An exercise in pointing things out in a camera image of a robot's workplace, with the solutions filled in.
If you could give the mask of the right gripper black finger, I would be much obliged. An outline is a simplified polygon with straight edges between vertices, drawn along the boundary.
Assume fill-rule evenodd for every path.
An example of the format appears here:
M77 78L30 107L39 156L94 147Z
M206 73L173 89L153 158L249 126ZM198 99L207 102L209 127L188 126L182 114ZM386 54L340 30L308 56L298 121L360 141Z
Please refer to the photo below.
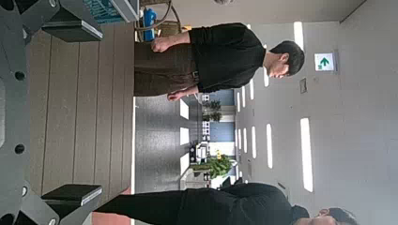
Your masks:
M23 27L65 42L101 41L103 33L84 0L23 0Z
M99 185L66 184L39 197L23 187L22 225L83 225L99 204Z

